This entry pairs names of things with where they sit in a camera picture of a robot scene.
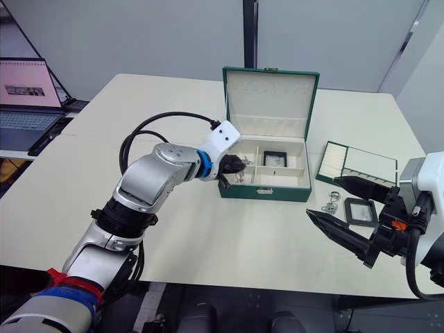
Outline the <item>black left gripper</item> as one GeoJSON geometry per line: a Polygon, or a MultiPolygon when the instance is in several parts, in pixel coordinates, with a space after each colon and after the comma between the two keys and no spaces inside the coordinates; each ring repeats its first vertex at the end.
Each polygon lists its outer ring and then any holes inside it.
{"type": "Polygon", "coordinates": [[[229,186],[230,183],[224,174],[234,174],[246,168],[244,161],[237,155],[226,154],[219,162],[218,180],[221,186],[229,186]]]}

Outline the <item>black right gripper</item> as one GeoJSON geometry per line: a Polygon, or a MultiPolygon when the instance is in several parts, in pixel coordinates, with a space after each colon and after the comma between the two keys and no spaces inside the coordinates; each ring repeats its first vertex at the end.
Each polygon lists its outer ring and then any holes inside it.
{"type": "Polygon", "coordinates": [[[409,213],[399,187],[385,187],[358,176],[341,176],[334,178],[334,183],[348,193],[364,200],[383,203],[379,222],[370,239],[349,229],[342,220],[325,212],[306,209],[312,223],[330,240],[354,253],[372,268],[380,253],[390,257],[404,257],[407,253],[407,220],[409,213]]]}

